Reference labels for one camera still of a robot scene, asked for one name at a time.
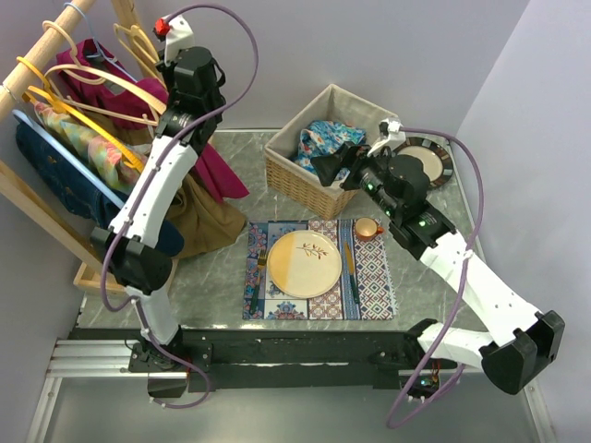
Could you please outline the blue floral skirt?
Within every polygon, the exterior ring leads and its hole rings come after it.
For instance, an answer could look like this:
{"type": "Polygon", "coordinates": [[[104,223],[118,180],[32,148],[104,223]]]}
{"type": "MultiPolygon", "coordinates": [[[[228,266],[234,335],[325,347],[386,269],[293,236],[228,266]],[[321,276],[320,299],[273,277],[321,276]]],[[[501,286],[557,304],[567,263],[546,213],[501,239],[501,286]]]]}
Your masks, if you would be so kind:
{"type": "Polygon", "coordinates": [[[302,129],[298,136],[297,152],[292,162],[304,170],[317,174],[311,160],[335,153],[345,142],[355,145],[366,142],[365,129],[331,120],[316,120],[302,129]]]}

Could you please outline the yellow plastic hanger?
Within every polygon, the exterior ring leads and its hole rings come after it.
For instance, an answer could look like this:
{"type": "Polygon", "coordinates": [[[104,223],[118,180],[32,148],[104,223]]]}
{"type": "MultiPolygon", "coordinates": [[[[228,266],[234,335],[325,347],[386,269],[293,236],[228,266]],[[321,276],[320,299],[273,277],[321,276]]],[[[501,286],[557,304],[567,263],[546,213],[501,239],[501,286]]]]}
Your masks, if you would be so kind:
{"type": "Polygon", "coordinates": [[[113,29],[115,37],[121,46],[135,59],[141,73],[146,78],[155,78],[163,84],[162,76],[156,69],[159,55],[142,27],[134,24],[126,28],[115,23],[113,29]]]}

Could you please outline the magenta pleated skirt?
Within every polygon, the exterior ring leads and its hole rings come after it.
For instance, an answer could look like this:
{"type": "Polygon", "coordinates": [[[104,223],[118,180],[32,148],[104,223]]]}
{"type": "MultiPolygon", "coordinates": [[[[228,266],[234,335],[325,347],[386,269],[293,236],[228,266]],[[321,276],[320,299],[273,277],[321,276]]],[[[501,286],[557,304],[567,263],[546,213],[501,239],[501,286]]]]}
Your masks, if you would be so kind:
{"type": "MultiPolygon", "coordinates": [[[[104,47],[103,49],[108,55],[113,55],[104,47]]],[[[122,73],[106,62],[90,59],[94,53],[93,41],[87,39],[77,44],[75,53],[70,50],[59,53],[56,56],[56,63],[92,67],[127,80],[122,73]]],[[[137,118],[150,113],[147,103],[116,85],[110,86],[106,82],[101,85],[91,85],[69,76],[66,72],[61,72],[60,76],[66,84],[69,95],[76,102],[137,118]]],[[[201,179],[204,187],[218,202],[223,201],[224,198],[244,198],[248,195],[245,185],[211,144],[207,144],[199,155],[192,173],[201,179]]]]}

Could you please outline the brown skirt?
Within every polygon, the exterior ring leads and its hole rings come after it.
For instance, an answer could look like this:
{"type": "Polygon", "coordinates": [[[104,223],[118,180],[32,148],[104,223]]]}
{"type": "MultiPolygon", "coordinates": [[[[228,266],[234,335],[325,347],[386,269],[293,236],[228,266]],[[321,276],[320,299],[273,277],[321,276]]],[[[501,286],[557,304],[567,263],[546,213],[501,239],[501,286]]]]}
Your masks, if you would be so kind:
{"type": "Polygon", "coordinates": [[[210,138],[175,193],[156,249],[169,257],[187,258],[233,244],[247,218],[227,200],[248,195],[210,138]]]}

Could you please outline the blue wire hanger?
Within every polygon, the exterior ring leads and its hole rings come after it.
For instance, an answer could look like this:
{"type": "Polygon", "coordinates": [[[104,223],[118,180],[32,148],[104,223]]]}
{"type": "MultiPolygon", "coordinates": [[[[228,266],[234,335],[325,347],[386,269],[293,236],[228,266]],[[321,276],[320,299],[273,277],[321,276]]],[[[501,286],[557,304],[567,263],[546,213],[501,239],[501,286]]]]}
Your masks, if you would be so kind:
{"type": "Polygon", "coordinates": [[[89,18],[82,11],[82,9],[79,6],[75,6],[72,2],[64,2],[63,7],[64,8],[67,8],[67,7],[73,8],[75,11],[77,11],[80,14],[82,19],[86,23],[87,28],[90,33],[91,40],[93,41],[93,44],[95,46],[95,53],[90,56],[90,59],[93,59],[94,61],[106,62],[108,65],[114,67],[117,71],[122,73],[127,80],[130,80],[132,83],[136,83],[137,80],[132,75],[130,75],[128,71],[126,71],[122,66],[119,65],[117,59],[113,55],[108,55],[105,52],[105,50],[103,49],[103,47],[101,46],[101,44],[99,43],[99,41],[97,39],[97,36],[93,30],[93,27],[91,25],[89,18]]]}

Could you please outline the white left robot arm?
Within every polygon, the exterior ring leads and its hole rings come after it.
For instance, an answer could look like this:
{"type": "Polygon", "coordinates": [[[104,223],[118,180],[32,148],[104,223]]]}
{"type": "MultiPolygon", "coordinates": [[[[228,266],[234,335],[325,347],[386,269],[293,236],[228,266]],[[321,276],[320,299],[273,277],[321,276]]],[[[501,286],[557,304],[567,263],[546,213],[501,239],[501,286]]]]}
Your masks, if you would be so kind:
{"type": "Polygon", "coordinates": [[[225,74],[211,52],[199,46],[181,50],[172,62],[160,61],[157,68],[168,89],[168,103],[150,157],[110,226],[94,229],[90,239],[102,256],[101,276],[113,275],[135,305],[141,334],[152,346],[151,360],[170,371],[183,362],[183,339],[165,288],[172,259],[156,246],[177,189],[222,121],[225,74]]]}

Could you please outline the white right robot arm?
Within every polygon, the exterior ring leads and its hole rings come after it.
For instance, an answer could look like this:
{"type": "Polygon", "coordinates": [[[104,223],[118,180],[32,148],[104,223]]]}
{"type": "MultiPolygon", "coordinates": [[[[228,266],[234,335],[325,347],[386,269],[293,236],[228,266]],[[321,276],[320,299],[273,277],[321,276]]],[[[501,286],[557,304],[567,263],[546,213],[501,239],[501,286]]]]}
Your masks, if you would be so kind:
{"type": "Polygon", "coordinates": [[[389,218],[400,247],[435,272],[478,316],[485,331],[457,329],[450,320],[424,320],[407,332],[406,361],[434,359],[481,369],[501,391],[515,395],[557,357],[565,329],[553,310],[526,302],[475,254],[455,226],[427,200],[429,178],[421,160],[344,143],[312,165],[323,186],[348,170],[344,190],[362,190],[389,218]]]}

